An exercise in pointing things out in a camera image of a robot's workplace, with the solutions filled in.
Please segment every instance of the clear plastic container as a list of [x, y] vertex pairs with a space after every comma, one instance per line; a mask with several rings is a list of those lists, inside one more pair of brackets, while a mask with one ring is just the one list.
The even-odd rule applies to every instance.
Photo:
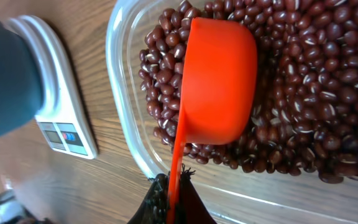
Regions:
[[[167, 173], [170, 147], [153, 137], [156, 121], [145, 106], [139, 50], [144, 37], [158, 24], [167, 7], [177, 8], [181, 0], [118, 1], [110, 18], [106, 37], [106, 60], [116, 107], [126, 141], [146, 177]], [[191, 1], [203, 8], [205, 0]], [[245, 174], [210, 162], [200, 165], [184, 158], [196, 170], [192, 177], [209, 212], [233, 223], [358, 223], [358, 182], [325, 184], [317, 174]]]

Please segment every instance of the wooden surface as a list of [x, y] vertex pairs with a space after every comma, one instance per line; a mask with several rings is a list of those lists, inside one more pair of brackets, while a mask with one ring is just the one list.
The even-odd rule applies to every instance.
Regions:
[[36, 217], [56, 223], [126, 223], [150, 184], [124, 139], [114, 104], [104, 43], [114, 0], [0, 1], [0, 20], [33, 14], [51, 22], [70, 50], [96, 136], [88, 161], [52, 151], [34, 121], [0, 139], [0, 168]]

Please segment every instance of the pile of beans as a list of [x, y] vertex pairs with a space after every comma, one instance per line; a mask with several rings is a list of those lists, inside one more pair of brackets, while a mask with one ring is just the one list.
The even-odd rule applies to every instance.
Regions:
[[258, 47], [257, 88], [242, 136], [225, 146], [188, 143], [197, 162], [245, 173], [298, 176], [330, 184], [358, 180], [358, 0], [183, 1], [165, 9], [145, 37], [139, 76], [154, 136], [173, 146], [191, 20], [236, 21]]

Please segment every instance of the container of beans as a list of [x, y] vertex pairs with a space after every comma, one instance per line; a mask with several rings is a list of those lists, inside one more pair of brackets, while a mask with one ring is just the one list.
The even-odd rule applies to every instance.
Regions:
[[209, 212], [234, 223], [358, 223], [358, 0], [118, 1], [106, 60], [148, 178], [170, 168], [194, 17], [238, 22], [258, 47], [243, 135], [185, 147]]

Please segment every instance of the scale control panel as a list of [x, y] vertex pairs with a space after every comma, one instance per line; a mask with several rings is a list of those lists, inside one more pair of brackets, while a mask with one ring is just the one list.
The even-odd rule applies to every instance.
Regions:
[[39, 122], [38, 125], [52, 149], [81, 157], [89, 156], [89, 150], [84, 147], [74, 124]]

